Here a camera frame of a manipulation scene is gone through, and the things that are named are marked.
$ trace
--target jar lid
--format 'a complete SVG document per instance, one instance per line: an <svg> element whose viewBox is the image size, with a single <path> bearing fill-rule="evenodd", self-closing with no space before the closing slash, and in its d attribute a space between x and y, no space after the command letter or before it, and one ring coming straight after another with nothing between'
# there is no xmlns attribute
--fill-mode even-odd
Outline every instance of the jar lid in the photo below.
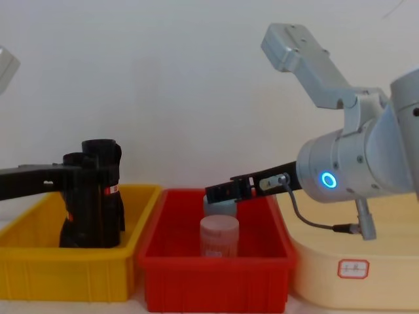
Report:
<svg viewBox="0 0 419 314"><path fill-rule="evenodd" d="M238 220L228 215L212 215L201 220L201 239L203 241L226 245L238 241Z"/></svg>

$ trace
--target white label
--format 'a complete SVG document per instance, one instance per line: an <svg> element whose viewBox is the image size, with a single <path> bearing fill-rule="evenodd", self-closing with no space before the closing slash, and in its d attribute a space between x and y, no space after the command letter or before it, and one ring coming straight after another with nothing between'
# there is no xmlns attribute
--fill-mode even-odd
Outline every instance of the white label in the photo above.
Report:
<svg viewBox="0 0 419 314"><path fill-rule="evenodd" d="M205 256L207 256L207 257L223 257L223 254L221 252L205 251Z"/></svg>
<svg viewBox="0 0 419 314"><path fill-rule="evenodd" d="M341 260L338 276L343 279L365 279L368 277L369 262L367 260Z"/></svg>
<svg viewBox="0 0 419 314"><path fill-rule="evenodd" d="M119 186L118 185L114 185L114 186L109 187L109 192L111 194L116 193L118 191L119 191Z"/></svg>

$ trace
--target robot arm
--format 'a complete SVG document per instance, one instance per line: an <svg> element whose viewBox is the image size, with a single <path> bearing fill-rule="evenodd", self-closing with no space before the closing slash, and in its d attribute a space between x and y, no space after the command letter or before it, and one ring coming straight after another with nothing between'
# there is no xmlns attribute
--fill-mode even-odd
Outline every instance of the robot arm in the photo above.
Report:
<svg viewBox="0 0 419 314"><path fill-rule="evenodd" d="M273 168L275 173L260 171L257 181L254 174L239 178L253 179L248 186L256 196L286 188L293 198L292 190L302 188L323 203L355 200L360 233L364 239L375 239L367 198L419 195L419 140L414 138L419 133L419 69L395 80L389 99L380 88L350 86L329 52L304 26L271 24L262 49L275 69L294 73L317 107L343 109L344 127L304 144L295 168L287 164ZM226 184L207 188L208 200L222 201L235 194L251 198L249 189L240 192L242 181L232 178L228 189Z"/></svg>
<svg viewBox="0 0 419 314"><path fill-rule="evenodd" d="M6 90L20 65L6 48L0 46L0 95Z"/></svg>

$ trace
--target pink jar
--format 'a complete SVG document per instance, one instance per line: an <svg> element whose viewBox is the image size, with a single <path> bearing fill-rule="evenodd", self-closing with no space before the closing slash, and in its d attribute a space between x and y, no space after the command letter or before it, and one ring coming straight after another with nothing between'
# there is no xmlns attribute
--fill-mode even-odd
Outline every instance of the pink jar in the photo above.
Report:
<svg viewBox="0 0 419 314"><path fill-rule="evenodd" d="M238 220L228 215L212 215L201 220L201 256L237 256Z"/></svg>

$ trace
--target white wall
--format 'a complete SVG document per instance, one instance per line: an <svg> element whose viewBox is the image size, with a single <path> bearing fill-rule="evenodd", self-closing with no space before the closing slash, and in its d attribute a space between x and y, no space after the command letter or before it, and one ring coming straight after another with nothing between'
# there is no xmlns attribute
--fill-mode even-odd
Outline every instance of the white wall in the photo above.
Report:
<svg viewBox="0 0 419 314"><path fill-rule="evenodd" d="M122 182L206 186L296 158L342 126L260 49L271 22L306 25L354 85L419 63L407 0L1 0L0 44L22 65L0 97L0 167L59 162L115 138Z"/></svg>

